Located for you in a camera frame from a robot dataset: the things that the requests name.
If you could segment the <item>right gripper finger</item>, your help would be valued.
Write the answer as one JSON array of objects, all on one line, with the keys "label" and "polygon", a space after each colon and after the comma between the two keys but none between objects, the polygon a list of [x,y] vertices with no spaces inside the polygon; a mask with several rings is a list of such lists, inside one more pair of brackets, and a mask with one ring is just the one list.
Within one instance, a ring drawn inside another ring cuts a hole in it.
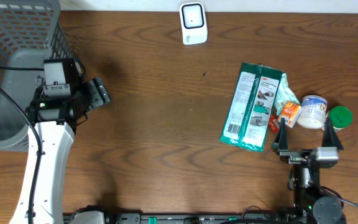
[{"label": "right gripper finger", "polygon": [[339,140],[330,117],[327,117],[324,125],[324,134],[322,140],[323,147],[336,147],[338,151],[344,149],[341,141]]},{"label": "right gripper finger", "polygon": [[288,138],[287,138],[285,118],[281,118],[278,133],[275,137],[274,142],[272,143],[272,149],[274,151],[287,151],[288,150],[287,139]]}]

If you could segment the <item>red sachet packet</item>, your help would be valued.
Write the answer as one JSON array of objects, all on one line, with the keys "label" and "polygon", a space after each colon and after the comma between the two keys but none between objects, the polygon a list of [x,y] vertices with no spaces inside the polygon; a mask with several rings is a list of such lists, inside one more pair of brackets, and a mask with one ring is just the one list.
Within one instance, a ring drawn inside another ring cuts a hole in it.
[{"label": "red sachet packet", "polygon": [[271,114],[269,118],[268,125],[270,129],[273,131],[273,133],[277,134],[280,129],[280,123],[277,121],[277,119]]}]

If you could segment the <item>green lid glass jar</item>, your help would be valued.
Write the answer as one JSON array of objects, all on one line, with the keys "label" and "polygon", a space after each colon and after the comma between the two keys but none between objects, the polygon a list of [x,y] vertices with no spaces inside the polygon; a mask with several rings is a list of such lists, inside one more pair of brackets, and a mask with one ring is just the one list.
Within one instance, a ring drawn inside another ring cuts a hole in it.
[{"label": "green lid glass jar", "polygon": [[338,132],[353,122],[351,111],[345,106],[336,106],[326,113],[325,121],[330,118],[334,131]]}]

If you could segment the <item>orange snack box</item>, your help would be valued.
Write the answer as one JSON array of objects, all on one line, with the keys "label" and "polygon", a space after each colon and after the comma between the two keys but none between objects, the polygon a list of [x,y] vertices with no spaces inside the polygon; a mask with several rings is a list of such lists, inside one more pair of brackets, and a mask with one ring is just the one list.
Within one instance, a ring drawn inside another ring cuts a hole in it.
[{"label": "orange snack box", "polygon": [[289,128],[293,128],[301,111],[301,105],[288,101],[281,110],[277,119],[280,124],[285,124]]}]

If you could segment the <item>white blue label container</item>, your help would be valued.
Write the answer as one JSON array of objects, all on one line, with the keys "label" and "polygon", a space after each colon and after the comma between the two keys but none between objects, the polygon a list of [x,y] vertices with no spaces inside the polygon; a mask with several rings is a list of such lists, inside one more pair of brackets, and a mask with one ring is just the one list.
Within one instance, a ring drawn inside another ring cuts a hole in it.
[{"label": "white blue label container", "polygon": [[301,103],[302,111],[296,122],[307,129],[321,129],[324,124],[327,105],[327,100],[321,96],[305,96]]}]

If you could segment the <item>green white pouch packet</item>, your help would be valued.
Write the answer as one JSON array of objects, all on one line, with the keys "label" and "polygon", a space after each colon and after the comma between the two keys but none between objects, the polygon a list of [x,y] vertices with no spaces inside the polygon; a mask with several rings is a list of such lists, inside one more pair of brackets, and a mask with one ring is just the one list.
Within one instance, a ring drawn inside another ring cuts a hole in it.
[{"label": "green white pouch packet", "polygon": [[270,115],[283,71],[254,63],[242,63],[220,141],[263,152]]}]

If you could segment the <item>mint green wipes pack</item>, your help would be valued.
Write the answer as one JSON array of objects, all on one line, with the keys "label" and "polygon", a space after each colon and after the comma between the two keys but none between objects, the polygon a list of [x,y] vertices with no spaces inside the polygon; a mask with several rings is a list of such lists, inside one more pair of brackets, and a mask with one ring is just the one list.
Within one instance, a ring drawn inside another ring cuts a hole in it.
[{"label": "mint green wipes pack", "polygon": [[284,73],[280,80],[280,85],[278,87],[277,96],[274,102],[277,116],[281,113],[282,109],[288,102],[296,103],[298,105],[300,104],[294,92],[289,88],[287,74]]}]

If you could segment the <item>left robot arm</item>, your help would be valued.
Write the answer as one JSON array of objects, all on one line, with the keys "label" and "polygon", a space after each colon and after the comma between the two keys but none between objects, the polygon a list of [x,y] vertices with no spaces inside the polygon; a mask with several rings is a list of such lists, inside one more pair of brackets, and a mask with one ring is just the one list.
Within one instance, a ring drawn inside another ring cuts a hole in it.
[{"label": "left robot arm", "polygon": [[108,223],[108,214],[86,207],[63,215],[63,185],[78,120],[110,102],[100,78],[80,85],[67,98],[35,100],[29,108],[29,150],[19,201],[11,223]]}]

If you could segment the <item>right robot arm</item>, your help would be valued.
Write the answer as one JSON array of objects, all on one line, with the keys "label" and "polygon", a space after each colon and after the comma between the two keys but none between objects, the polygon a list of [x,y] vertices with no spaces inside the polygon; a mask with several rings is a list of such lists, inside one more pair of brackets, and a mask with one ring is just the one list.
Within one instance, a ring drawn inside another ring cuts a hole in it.
[{"label": "right robot arm", "polygon": [[330,119],[324,125],[322,146],[300,151],[289,150],[286,124],[282,121],[272,149],[282,162],[292,165],[288,188],[294,191],[294,209],[283,212],[286,221],[333,224],[347,222],[340,195],[320,184],[320,170],[335,166],[339,160],[339,152],[344,149]]}]

